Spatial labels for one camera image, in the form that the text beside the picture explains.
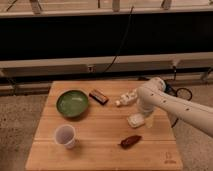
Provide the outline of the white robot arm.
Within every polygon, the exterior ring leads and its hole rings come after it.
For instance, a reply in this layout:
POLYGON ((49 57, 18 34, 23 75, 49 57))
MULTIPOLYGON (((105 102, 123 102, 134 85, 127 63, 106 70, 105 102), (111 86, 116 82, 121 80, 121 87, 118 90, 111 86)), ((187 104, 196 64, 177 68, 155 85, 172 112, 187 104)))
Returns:
POLYGON ((137 88, 140 113, 148 117, 159 107, 213 138, 213 108, 168 95, 165 89, 166 84, 159 77, 140 85, 137 88))

